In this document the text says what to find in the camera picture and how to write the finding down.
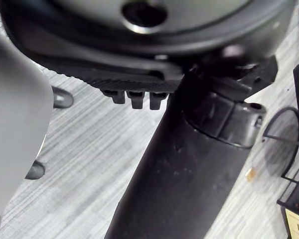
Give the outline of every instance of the round hole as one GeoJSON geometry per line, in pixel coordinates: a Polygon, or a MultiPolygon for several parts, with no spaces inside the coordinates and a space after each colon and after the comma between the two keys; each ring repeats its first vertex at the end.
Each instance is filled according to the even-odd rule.
{"type": "Polygon", "coordinates": [[[257,110],[261,110],[262,106],[260,104],[257,103],[250,103],[249,104],[251,108],[257,109],[257,110]]]}
{"type": "Polygon", "coordinates": [[[129,23],[139,27],[156,27],[167,19],[164,7],[146,1],[127,3],[123,6],[122,13],[129,23]]]}

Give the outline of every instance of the black caster wheel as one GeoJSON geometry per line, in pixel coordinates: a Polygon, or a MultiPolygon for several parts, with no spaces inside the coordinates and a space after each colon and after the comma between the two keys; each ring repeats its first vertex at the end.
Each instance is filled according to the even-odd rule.
{"type": "Polygon", "coordinates": [[[54,96],[54,103],[53,107],[58,109],[66,109],[73,105],[74,98],[71,93],[52,86],[53,96],[54,96]]]}
{"type": "Polygon", "coordinates": [[[29,180],[36,180],[42,178],[45,174],[45,167],[39,161],[35,161],[30,168],[28,174],[26,175],[25,179],[29,180]]]}

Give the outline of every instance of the small tan object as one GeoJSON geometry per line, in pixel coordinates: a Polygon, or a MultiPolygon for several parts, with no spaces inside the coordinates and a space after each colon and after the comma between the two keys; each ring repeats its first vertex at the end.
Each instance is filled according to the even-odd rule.
{"type": "Polygon", "coordinates": [[[251,182],[256,177],[256,170],[252,167],[245,174],[247,181],[251,182]]]}

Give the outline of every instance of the black cylinder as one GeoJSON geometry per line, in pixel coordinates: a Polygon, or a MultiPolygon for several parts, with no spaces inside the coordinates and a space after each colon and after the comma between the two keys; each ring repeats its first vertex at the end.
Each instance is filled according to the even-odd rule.
{"type": "Polygon", "coordinates": [[[181,104],[172,100],[105,239],[202,239],[208,232],[247,159],[250,137],[254,143],[265,110],[259,105],[224,106],[217,95],[210,97],[209,93],[205,99],[210,105],[206,109],[213,113],[205,114],[204,121],[209,115],[215,117],[215,124],[223,116],[216,127],[223,129],[218,131],[219,137],[202,132],[212,126],[194,127],[181,104]],[[247,126],[239,130],[240,124],[247,126]],[[248,138],[248,147],[230,142],[237,142],[237,137],[248,138]]]}

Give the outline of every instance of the chair leg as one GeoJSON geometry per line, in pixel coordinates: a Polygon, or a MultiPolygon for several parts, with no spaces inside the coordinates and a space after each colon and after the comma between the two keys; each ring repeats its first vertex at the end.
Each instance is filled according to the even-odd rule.
{"type": "Polygon", "coordinates": [[[73,105],[74,98],[71,93],[54,86],[52,86],[52,90],[54,96],[54,108],[66,109],[73,105]]]}

